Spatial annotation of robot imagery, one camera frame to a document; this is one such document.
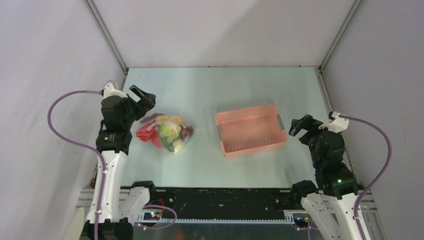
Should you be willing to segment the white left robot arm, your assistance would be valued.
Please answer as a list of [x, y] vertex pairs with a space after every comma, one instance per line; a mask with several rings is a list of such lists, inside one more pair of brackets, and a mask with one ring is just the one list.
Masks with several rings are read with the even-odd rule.
[[100, 130], [96, 139], [97, 180], [94, 194], [81, 233], [82, 240], [131, 240], [134, 224], [143, 207], [153, 208], [158, 194], [152, 182], [146, 186], [133, 184], [123, 202], [120, 202], [124, 166], [128, 160], [131, 128], [154, 108], [156, 96], [130, 87], [140, 99], [135, 101], [110, 82], [102, 90]]

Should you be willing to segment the clear zip top bag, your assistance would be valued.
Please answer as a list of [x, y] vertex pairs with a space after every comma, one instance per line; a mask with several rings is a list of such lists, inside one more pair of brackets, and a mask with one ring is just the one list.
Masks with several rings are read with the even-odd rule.
[[151, 142], [155, 147], [178, 154], [194, 135], [194, 127], [177, 115], [153, 113], [140, 120], [142, 126], [135, 136], [142, 142]]

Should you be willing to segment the dark purple grape bunch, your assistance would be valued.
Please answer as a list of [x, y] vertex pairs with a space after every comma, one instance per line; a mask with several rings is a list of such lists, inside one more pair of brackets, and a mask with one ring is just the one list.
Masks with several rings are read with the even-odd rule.
[[181, 130], [179, 132], [179, 138], [183, 141], [187, 141], [194, 134], [194, 128], [192, 125], [180, 125]]

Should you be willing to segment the green leafy lettuce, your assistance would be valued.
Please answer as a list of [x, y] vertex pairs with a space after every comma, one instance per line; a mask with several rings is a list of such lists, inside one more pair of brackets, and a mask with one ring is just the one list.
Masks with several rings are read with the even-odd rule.
[[173, 122], [165, 121], [158, 126], [158, 135], [164, 146], [172, 145], [172, 142], [179, 138], [181, 127]]

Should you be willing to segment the pink perforated plastic basket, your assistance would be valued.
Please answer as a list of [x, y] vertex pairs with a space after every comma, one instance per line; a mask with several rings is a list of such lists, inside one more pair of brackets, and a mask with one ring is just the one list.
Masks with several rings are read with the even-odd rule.
[[289, 142], [274, 104], [219, 112], [215, 115], [215, 123], [226, 158], [277, 150]]

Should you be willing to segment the red bell pepper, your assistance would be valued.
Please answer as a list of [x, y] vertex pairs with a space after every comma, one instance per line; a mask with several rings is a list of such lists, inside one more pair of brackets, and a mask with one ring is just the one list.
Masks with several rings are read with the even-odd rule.
[[162, 142], [156, 128], [157, 125], [155, 123], [147, 123], [136, 131], [135, 136], [143, 142], [150, 141], [155, 147], [161, 148]]

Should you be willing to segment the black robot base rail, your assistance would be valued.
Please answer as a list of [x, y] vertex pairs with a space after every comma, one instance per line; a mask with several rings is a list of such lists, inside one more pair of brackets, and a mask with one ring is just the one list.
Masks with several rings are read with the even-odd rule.
[[282, 223], [293, 222], [293, 214], [304, 214], [301, 199], [317, 193], [308, 181], [291, 188], [202, 188], [154, 187], [151, 205], [166, 209], [143, 210], [135, 222], [156, 223]]

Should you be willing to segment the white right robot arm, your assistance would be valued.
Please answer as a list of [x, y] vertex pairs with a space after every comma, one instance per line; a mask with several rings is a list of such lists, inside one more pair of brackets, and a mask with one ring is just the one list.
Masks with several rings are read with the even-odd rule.
[[349, 121], [337, 112], [331, 112], [329, 118], [330, 122], [323, 123], [307, 114], [291, 121], [290, 136], [306, 131], [299, 141], [308, 146], [316, 182], [293, 184], [290, 201], [307, 211], [326, 240], [369, 240], [359, 185], [343, 162], [346, 147], [341, 133]]

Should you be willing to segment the white radish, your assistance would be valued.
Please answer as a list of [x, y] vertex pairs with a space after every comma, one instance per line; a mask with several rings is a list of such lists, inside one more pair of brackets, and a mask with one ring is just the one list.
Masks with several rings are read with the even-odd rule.
[[172, 142], [173, 153], [178, 154], [185, 146], [185, 143], [181, 139], [176, 139]]

